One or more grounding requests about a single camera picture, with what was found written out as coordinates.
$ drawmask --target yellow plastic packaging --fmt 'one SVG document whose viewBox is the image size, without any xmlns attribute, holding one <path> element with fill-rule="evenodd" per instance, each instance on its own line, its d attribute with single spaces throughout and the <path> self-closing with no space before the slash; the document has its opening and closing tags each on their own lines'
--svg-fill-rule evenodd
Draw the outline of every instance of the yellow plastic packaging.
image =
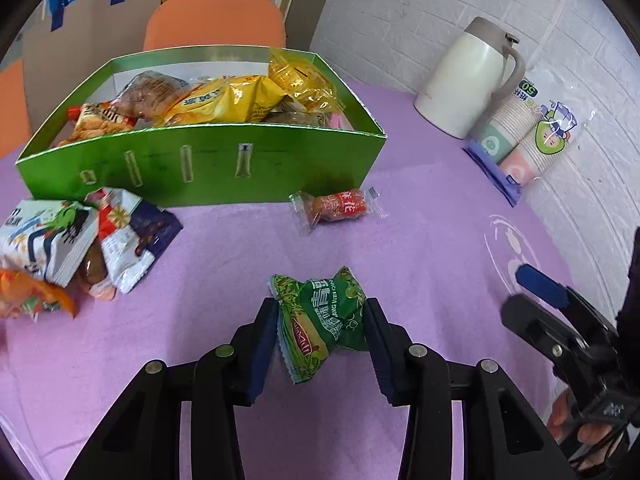
<svg viewBox="0 0 640 480">
<path fill-rule="evenodd" d="M 162 118 L 162 124 L 258 123 L 285 95 L 263 75 L 215 79 L 175 104 Z"/>
<path fill-rule="evenodd" d="M 272 48 L 269 78 L 275 81 L 300 108 L 299 112 L 340 113 L 335 86 L 308 60 Z"/>
<path fill-rule="evenodd" d="M 37 319 L 41 312 L 66 310 L 76 316 L 76 307 L 65 289 L 41 282 L 19 270 L 0 269 L 0 317 L 28 314 Z"/>
</svg>

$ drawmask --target green snack package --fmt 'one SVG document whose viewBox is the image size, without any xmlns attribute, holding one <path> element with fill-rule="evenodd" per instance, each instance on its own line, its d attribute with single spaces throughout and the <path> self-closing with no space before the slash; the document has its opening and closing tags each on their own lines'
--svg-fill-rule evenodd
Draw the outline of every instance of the green snack package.
<svg viewBox="0 0 640 480">
<path fill-rule="evenodd" d="M 305 283 L 275 274 L 270 286 L 280 303 L 280 350 L 294 383 L 311 379 L 338 346 L 367 350 L 362 326 L 365 296 L 348 267 L 332 279 Z"/>
</svg>

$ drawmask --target green cardboard box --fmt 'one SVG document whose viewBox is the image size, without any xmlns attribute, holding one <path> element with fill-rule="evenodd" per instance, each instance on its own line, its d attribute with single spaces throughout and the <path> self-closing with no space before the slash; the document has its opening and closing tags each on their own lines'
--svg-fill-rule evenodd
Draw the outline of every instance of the green cardboard box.
<svg viewBox="0 0 640 480">
<path fill-rule="evenodd" d="M 356 95 L 316 54 L 336 86 L 354 131 L 288 124 L 190 124 L 144 128 L 51 148 L 68 137 L 67 109 L 116 97 L 145 70 L 196 80 L 267 73 L 260 46 L 184 46 L 107 62 L 62 103 L 31 138 L 16 165 L 37 199 L 83 200 L 101 186 L 123 187 L 162 206 L 283 202 L 360 186 L 386 135 Z"/>
</svg>

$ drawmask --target white thermos jug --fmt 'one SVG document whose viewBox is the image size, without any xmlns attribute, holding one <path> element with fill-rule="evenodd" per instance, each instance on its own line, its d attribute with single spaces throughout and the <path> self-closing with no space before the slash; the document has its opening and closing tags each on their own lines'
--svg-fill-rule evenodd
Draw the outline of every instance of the white thermos jug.
<svg viewBox="0 0 640 480">
<path fill-rule="evenodd" d="M 504 99 L 522 80 L 525 63 L 513 43 L 517 38 L 495 23 L 475 18 L 443 54 L 415 109 L 439 129 L 464 139 L 489 102 Z M 515 68 L 498 88 L 509 56 Z"/>
</svg>

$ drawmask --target metal screw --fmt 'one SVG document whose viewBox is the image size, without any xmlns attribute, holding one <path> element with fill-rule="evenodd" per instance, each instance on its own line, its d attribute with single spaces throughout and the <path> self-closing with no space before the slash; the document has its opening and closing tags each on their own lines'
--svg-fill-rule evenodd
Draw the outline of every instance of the metal screw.
<svg viewBox="0 0 640 480">
<path fill-rule="evenodd" d="M 489 372 L 490 374 L 495 374 L 498 371 L 498 363 L 493 359 L 483 359 L 480 363 L 480 367 L 485 372 Z"/>
<path fill-rule="evenodd" d="M 157 374 L 160 370 L 162 370 L 162 363 L 160 361 L 151 361 L 145 366 L 145 372 L 148 374 Z"/>
<path fill-rule="evenodd" d="M 220 345 L 216 348 L 216 355 L 218 357 L 231 357 L 235 350 L 231 345 Z"/>
<path fill-rule="evenodd" d="M 414 357 L 424 357 L 427 355 L 427 347 L 424 345 L 411 345 L 409 346 L 409 354 Z"/>
</svg>

